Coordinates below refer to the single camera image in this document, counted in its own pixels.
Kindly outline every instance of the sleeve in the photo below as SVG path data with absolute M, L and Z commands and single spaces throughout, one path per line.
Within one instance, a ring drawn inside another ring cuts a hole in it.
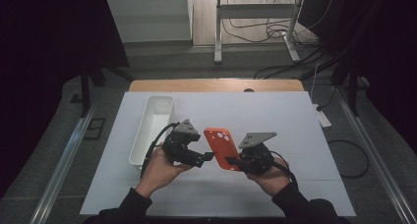
M 84 224 L 138 224 L 143 223 L 147 209 L 152 204 L 149 198 L 139 195 L 131 188 L 118 208 L 101 210 Z
M 337 214 L 331 202 L 325 199 L 308 201 L 292 183 L 276 194 L 272 201 L 282 209 L 289 224 L 337 223 Z

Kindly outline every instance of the gray carpet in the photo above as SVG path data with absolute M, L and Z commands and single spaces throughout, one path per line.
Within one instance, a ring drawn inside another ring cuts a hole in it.
M 195 52 L 177 53 L 178 51 L 172 48 L 167 52 L 165 50 L 162 54 L 158 52 L 135 54 L 135 51 L 128 50 L 128 53 L 132 53 L 129 56 L 131 68 L 121 69 L 136 79 L 251 79 L 261 68 L 290 63 L 288 53 L 281 47 L 277 51 L 265 50 L 262 47 L 252 47 L 250 51 L 236 51 L 235 48 L 237 47 L 225 48 L 221 65 L 213 64 L 213 53 L 210 51 L 193 50 Z M 306 56 L 310 51 L 311 49 L 303 50 L 301 55 Z M 296 78 L 314 68 L 315 65 L 295 67 L 274 77 Z M 332 69 L 328 69 L 317 75 L 313 101 L 318 104 L 326 104 L 332 95 L 332 86 L 328 83 L 331 71 Z M 98 107 L 93 118 L 105 118 L 103 131 L 96 140 L 83 140 L 47 223 L 82 223 L 86 219 L 80 216 L 79 212 L 123 94 L 129 88 L 129 83 L 120 76 L 105 69 L 103 73 L 107 79 L 106 85 L 104 87 L 90 86 L 93 92 L 100 92 Z M 312 89 L 312 83 L 312 80 L 303 82 L 309 92 Z M 80 93 L 79 78 L 65 84 L 60 106 L 50 127 L 18 179 L 0 200 L 1 223 L 29 222 L 81 115 L 82 105 L 71 103 L 74 95 Z M 415 153 L 372 106 L 364 91 L 358 92 L 358 111 L 392 175 L 401 186 L 413 210 L 417 210 L 417 178 L 409 175 L 417 171 Z M 332 123 L 331 128 L 324 130 L 328 140 L 359 142 L 337 97 L 324 109 L 324 112 Z M 86 132 L 86 137 L 95 136 L 97 134 L 94 130 Z M 330 150 L 341 174 L 357 174 L 364 168 L 365 158 L 353 146 L 336 142 L 330 145 Z M 349 218 L 352 223 L 401 223 L 372 166 L 363 177 L 343 179 L 343 181 L 358 215 Z

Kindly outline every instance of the white tray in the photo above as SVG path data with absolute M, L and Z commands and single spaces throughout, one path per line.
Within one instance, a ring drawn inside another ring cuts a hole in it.
M 174 99 L 171 96 L 151 96 L 148 99 L 129 156 L 132 165 L 138 169 L 142 168 L 150 144 L 163 128 L 173 123 L 174 117 Z M 163 142 L 169 132 L 170 130 L 167 130 L 156 144 Z

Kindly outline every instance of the human hand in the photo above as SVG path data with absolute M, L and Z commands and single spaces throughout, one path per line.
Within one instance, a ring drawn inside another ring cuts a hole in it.
M 284 160 L 275 157 L 275 162 L 287 167 Z M 245 173 L 249 180 L 256 182 L 262 190 L 270 196 L 275 196 L 284 187 L 286 187 L 290 181 L 289 177 L 282 170 L 271 166 L 263 175 L 255 175 L 252 173 Z
M 151 157 L 141 181 L 136 186 L 136 192 L 149 198 L 152 193 L 170 184 L 182 172 L 190 170 L 186 164 L 174 165 L 169 162 L 163 149 L 157 147 Z

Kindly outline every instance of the red smartphone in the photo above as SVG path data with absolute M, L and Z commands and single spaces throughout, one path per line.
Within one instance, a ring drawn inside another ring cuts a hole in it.
M 226 159 L 224 159 L 225 157 L 240 159 L 229 131 L 222 128 L 206 128 L 205 136 L 211 150 L 214 152 L 218 165 L 222 169 L 240 171 L 236 165 L 230 165 Z

